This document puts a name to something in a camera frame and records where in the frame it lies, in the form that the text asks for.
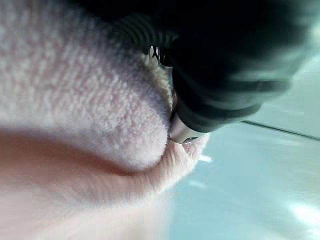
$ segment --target black device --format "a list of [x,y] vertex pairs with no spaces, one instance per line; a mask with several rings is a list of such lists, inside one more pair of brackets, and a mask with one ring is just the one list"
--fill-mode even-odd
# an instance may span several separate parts
[[315,51],[320,12],[320,0],[120,0],[109,13],[110,3],[80,2],[172,67],[169,137],[181,144],[284,93]]

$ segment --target light blue surface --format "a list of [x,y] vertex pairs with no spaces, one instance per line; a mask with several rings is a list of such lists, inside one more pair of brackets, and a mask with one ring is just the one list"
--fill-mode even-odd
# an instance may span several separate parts
[[320,142],[240,123],[204,154],[175,189],[171,240],[320,240]]

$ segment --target dark line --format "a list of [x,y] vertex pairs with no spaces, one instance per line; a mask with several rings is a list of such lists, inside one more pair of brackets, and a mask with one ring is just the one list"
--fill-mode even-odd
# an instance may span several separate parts
[[307,139],[311,139],[311,140],[315,140],[315,141],[320,142],[320,137],[311,136],[311,135],[308,135],[308,134],[303,134],[303,133],[300,133],[300,132],[297,132],[297,131],[286,130],[286,129],[283,129],[283,128],[270,126],[270,125],[265,125],[265,124],[258,123],[258,122],[255,122],[255,121],[242,121],[242,123],[249,124],[249,125],[256,126],[256,127],[260,127],[260,128],[272,129],[272,130],[275,130],[275,131],[278,131],[278,132],[282,132],[282,133],[286,133],[286,134],[292,134],[292,135],[296,135],[296,136],[300,136],[300,137],[303,137],[303,138],[307,138]]

